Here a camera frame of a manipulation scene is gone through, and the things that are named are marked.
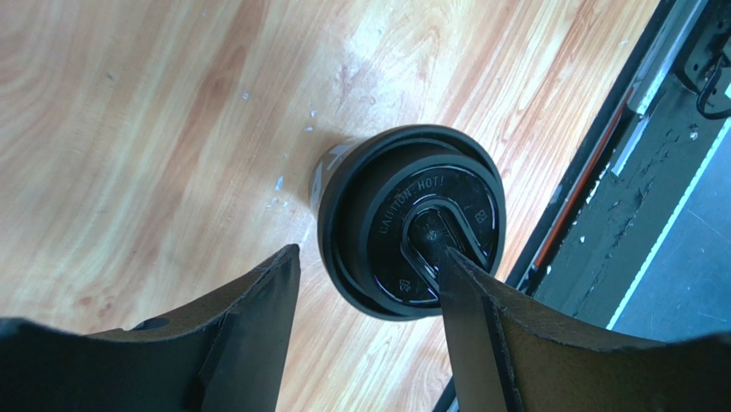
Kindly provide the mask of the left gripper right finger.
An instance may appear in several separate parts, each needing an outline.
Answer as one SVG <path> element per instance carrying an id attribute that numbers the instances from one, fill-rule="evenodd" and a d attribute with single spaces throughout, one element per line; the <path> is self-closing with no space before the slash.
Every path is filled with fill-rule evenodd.
<path id="1" fill-rule="evenodd" d="M 658 342 L 564 315 L 454 248 L 439 292 L 462 411 L 727 411 L 730 336 Z"/>

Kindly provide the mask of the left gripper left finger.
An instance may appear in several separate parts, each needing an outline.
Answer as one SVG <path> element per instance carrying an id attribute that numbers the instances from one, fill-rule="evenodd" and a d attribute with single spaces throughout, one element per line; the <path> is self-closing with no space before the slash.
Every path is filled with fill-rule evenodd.
<path id="1" fill-rule="evenodd" d="M 131 330 L 1 321 L 4 411 L 273 411 L 299 293 L 299 248 Z"/>

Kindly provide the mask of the black plastic cup lid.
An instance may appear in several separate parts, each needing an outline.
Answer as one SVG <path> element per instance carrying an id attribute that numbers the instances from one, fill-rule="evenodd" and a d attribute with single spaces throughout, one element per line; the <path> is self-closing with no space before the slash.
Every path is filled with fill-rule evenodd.
<path id="1" fill-rule="evenodd" d="M 355 139 L 314 214 L 323 267 L 368 316 L 437 316 L 442 251 L 458 250 L 489 275 L 500 265 L 507 218 L 499 169 L 471 136 L 443 125 Z"/>

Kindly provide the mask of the single black coffee cup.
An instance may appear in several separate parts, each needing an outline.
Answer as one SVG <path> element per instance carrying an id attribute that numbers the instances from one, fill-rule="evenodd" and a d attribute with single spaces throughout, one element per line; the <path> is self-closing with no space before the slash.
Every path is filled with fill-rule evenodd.
<path id="1" fill-rule="evenodd" d="M 337 167 L 358 144 L 359 140 L 355 138 L 339 142 L 331 148 L 328 148 L 316 161 L 311 174 L 309 190 L 309 206 L 313 214 L 316 215 L 319 211 L 319 205 L 322 202 L 324 191 Z"/>

